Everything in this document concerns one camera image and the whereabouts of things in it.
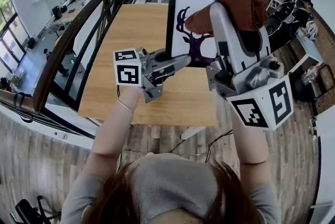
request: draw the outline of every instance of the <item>black picture frame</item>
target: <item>black picture frame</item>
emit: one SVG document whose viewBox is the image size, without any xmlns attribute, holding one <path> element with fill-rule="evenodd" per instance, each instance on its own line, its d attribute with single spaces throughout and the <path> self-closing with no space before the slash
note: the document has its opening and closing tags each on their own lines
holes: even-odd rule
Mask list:
<svg viewBox="0 0 335 224">
<path fill-rule="evenodd" d="M 168 58 L 172 57 L 171 52 L 172 52 L 173 30 L 175 28 L 175 21 L 174 21 L 175 9 L 176 9 L 176 0 L 169 0 L 169 8 L 167 11 L 166 43 L 165 43 L 165 51 L 166 56 Z M 188 66 L 196 68 L 205 68 L 206 66 L 208 66 L 208 63 L 191 61 L 191 63 Z"/>
</svg>

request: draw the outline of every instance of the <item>picture frame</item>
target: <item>picture frame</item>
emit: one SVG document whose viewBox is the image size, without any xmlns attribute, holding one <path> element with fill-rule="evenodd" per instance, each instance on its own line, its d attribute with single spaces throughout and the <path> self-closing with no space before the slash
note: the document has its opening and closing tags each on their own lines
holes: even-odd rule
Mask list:
<svg viewBox="0 0 335 224">
<path fill-rule="evenodd" d="M 185 20 L 215 0 L 169 0 L 165 51 L 169 58 L 189 54 L 188 66 L 205 68 L 217 57 L 214 37 L 197 35 L 185 27 Z"/>
</svg>

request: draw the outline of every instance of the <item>brown hair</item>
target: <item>brown hair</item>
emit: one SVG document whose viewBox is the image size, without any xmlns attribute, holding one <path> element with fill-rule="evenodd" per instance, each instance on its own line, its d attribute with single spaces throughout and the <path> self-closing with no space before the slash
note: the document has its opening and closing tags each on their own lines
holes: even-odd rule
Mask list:
<svg viewBox="0 0 335 224">
<path fill-rule="evenodd" d="M 83 223 L 140 223 L 140 209 L 134 199 L 129 164 L 105 183 L 95 204 L 84 215 Z M 236 173 L 225 163 L 212 165 L 218 183 L 218 194 L 203 220 L 204 223 L 260 224 L 256 207 L 244 193 Z M 225 197 L 225 213 L 222 200 Z"/>
</svg>

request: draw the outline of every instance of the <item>purple deer illustration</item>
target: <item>purple deer illustration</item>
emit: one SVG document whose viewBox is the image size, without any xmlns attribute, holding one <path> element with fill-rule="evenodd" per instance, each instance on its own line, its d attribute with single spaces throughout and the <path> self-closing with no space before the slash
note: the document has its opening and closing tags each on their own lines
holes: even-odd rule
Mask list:
<svg viewBox="0 0 335 224">
<path fill-rule="evenodd" d="M 179 32 L 182 32 L 187 35 L 187 37 L 183 36 L 183 39 L 186 43 L 189 43 L 189 52 L 188 54 L 191 56 L 192 61 L 199 61 L 199 62 L 205 62 L 205 63 L 212 63 L 213 58 L 207 58 L 201 55 L 200 52 L 200 46 L 202 42 L 206 39 L 211 37 L 211 35 L 202 35 L 200 38 L 194 38 L 191 33 L 188 33 L 186 30 L 184 30 L 184 24 L 185 24 L 185 18 L 186 18 L 186 12 L 189 9 L 189 6 L 187 6 L 185 9 L 182 9 L 179 11 L 177 15 L 177 26 L 176 30 Z"/>
</svg>

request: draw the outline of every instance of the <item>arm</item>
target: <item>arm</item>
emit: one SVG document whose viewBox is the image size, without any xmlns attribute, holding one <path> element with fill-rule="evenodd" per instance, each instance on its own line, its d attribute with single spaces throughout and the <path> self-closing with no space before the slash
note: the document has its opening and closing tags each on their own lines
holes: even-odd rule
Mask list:
<svg viewBox="0 0 335 224">
<path fill-rule="evenodd" d="M 231 109 L 231 120 L 237 155 L 240 160 L 241 183 L 246 192 L 261 183 L 271 183 L 267 158 L 269 149 L 265 133 L 246 128 Z"/>
<path fill-rule="evenodd" d="M 142 93 L 139 87 L 127 87 L 119 97 L 132 111 Z M 98 129 L 83 173 L 107 179 L 116 173 L 117 160 L 125 144 L 132 121 L 132 112 L 116 102 L 103 125 Z"/>
</svg>

